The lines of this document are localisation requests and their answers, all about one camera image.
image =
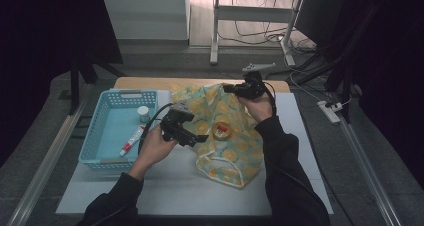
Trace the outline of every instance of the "black long-sleeved shirt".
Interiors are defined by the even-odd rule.
[[[260,122],[266,168],[265,190],[274,225],[330,225],[328,212],[298,161],[299,140],[286,134],[278,116]],[[86,209],[84,225],[135,225],[136,200],[143,183],[122,173],[108,194],[101,194]]]

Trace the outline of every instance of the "person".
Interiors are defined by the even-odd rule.
[[[273,115],[269,97],[238,100],[258,122],[256,131],[263,139],[266,168],[265,190],[271,206],[273,225],[330,225],[328,212],[298,161],[299,140],[286,134],[277,115]],[[79,226],[136,225],[137,199],[143,177],[178,142],[164,141],[157,125],[147,134],[140,154],[128,173],[122,173],[108,194],[101,194],[86,209]]]

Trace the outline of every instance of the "yellow patterned fabric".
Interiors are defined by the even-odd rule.
[[[174,85],[171,91],[173,102],[186,101],[195,115],[191,122],[184,123],[184,128],[209,135],[205,143],[193,147],[197,168],[213,180],[244,187],[258,173],[263,158],[262,138],[254,129],[256,121],[234,94],[224,92],[222,84]],[[228,138],[214,136],[212,126],[219,122],[231,127]]]

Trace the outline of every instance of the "hand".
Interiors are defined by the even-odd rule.
[[[272,116],[271,101],[266,93],[253,100],[242,97],[237,97],[237,99],[258,123]]]
[[[168,142],[163,140],[160,124],[156,125],[147,133],[140,154],[128,174],[141,180],[147,169],[166,158],[177,143],[175,139]]]

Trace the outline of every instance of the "blue plastic basket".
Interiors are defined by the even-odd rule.
[[[142,124],[137,109],[147,106],[153,118],[157,102],[158,94],[153,90],[104,91],[97,102],[79,162],[93,170],[129,169],[137,158],[138,142],[124,157],[119,152]]]

